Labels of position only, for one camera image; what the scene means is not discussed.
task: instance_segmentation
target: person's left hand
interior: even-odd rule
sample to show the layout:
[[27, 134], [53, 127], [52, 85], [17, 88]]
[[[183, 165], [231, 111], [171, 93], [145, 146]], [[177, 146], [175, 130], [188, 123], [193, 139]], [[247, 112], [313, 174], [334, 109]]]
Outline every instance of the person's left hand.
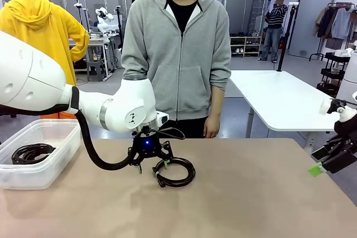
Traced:
[[206, 139], [213, 139], [217, 136], [221, 125], [221, 119], [219, 115], [209, 115], [205, 122], [205, 128], [203, 136]]

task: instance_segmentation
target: clear plastic bin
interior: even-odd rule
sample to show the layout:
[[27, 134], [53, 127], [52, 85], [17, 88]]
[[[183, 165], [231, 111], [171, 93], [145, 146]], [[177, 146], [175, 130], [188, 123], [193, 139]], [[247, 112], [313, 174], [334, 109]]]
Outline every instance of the clear plastic bin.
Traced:
[[[46, 143], [56, 149], [37, 164], [14, 165], [11, 156], [19, 147]], [[80, 146], [80, 126], [75, 119], [41, 119], [32, 122], [0, 145], [0, 188], [48, 188]]]

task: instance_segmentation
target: striped sweater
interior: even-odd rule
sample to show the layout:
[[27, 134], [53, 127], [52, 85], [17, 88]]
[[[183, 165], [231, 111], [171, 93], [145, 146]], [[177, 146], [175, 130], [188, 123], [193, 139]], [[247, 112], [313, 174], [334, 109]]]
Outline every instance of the striped sweater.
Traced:
[[287, 11], [288, 11], [288, 7], [286, 5], [275, 7], [269, 14], [268, 27], [280, 28], [283, 24], [285, 14]]

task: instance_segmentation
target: person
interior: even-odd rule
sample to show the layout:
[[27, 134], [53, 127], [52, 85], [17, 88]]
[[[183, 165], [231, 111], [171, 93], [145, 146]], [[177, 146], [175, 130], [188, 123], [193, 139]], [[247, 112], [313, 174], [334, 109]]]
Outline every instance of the person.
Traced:
[[271, 61], [273, 63], [277, 62], [282, 24], [287, 11], [288, 7], [284, 4], [284, 0], [277, 0], [276, 6], [269, 14], [267, 14], [268, 16], [266, 16], [266, 20], [268, 21], [268, 28], [266, 32], [266, 39], [262, 49], [262, 57], [258, 59], [259, 61], [267, 61], [268, 54], [271, 49]]
[[122, 53], [124, 78], [151, 80], [156, 109], [170, 117], [163, 128], [177, 128], [187, 138], [216, 137], [230, 59], [229, 19], [220, 2], [132, 4]]
[[[73, 62], [83, 58], [89, 35], [67, 11], [48, 0], [11, 0], [0, 11], [0, 31], [6, 32], [54, 59], [76, 85]], [[69, 38], [76, 45], [69, 49]], [[41, 118], [61, 119], [74, 115], [58, 113]]]

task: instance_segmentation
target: brown table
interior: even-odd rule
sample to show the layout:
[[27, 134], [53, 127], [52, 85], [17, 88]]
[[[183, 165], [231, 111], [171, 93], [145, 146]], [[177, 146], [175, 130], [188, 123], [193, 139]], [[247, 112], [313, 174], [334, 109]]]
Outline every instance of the brown table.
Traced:
[[[130, 140], [97, 140], [107, 161]], [[182, 189], [160, 188], [151, 165], [104, 171], [80, 148], [50, 188], [0, 191], [4, 238], [352, 238], [357, 208], [290, 139], [172, 141], [197, 175]], [[168, 176], [181, 173], [171, 167]]]

